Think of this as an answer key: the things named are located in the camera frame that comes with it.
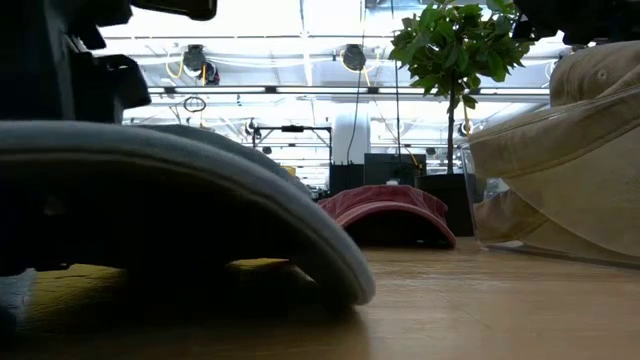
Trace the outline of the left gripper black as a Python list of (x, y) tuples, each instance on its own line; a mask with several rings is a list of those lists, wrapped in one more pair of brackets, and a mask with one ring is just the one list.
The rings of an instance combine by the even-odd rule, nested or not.
[(0, 0), (0, 120), (121, 123), (150, 104), (138, 63), (105, 48), (100, 30), (133, 8), (208, 21), (218, 0)]

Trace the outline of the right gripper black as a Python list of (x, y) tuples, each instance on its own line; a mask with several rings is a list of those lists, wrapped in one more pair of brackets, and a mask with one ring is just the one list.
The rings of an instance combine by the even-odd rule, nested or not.
[[(537, 39), (534, 24), (517, 11), (512, 38)], [(640, 0), (540, 0), (545, 22), (560, 30), (567, 45), (640, 40)]]

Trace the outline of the grey baseball cap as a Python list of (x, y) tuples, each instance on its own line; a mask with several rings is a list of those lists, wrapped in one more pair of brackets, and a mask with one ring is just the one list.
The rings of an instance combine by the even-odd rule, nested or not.
[[(74, 266), (194, 271), (280, 259), (314, 303), (216, 321), (88, 332), (25, 329), (36, 278)], [(189, 128), (0, 122), (0, 360), (129, 356), (265, 333), (361, 337), (375, 282), (359, 247), (276, 164)]]

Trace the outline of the maroon baseball cap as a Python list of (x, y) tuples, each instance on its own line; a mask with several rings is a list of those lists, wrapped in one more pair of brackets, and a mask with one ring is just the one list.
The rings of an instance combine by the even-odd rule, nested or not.
[(366, 185), (345, 190), (318, 205), (360, 247), (453, 249), (447, 205), (408, 185)]

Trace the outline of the black monitor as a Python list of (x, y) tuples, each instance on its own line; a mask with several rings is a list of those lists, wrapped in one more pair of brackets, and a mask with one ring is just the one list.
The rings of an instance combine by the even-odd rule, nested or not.
[(400, 185), (414, 186), (415, 179), (426, 174), (426, 156), (422, 154), (366, 153), (364, 156), (364, 183), (383, 185), (397, 181)]

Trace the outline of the green plant in black pot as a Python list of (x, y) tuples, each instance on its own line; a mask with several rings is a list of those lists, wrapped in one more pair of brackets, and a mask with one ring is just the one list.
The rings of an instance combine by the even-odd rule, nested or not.
[(463, 133), (471, 133), (468, 111), (478, 100), (482, 79), (505, 81), (522, 65), (530, 43), (511, 38), (518, 9), (513, 0), (486, 0), (489, 14), (477, 3), (431, 0), (419, 14), (402, 20), (391, 40), (389, 59), (409, 72), (412, 88), (425, 97), (447, 102), (446, 172), (417, 179), (417, 187), (445, 206), (445, 222), (457, 235), (471, 235), (473, 225), (465, 177), (454, 172), (457, 109), (464, 115)]

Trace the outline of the black equipment box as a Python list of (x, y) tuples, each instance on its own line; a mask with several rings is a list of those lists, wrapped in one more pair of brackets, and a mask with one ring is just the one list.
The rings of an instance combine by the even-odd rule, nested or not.
[(363, 185), (363, 164), (332, 164), (329, 167), (329, 193), (331, 195), (337, 195), (342, 191), (358, 188)]

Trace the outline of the black overhead gantry frame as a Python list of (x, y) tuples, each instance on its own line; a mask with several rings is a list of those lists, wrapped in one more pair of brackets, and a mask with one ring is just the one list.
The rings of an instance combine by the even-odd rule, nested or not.
[(251, 118), (244, 124), (244, 142), (254, 149), (309, 147), (331, 150), (332, 131), (330, 126), (262, 125)]

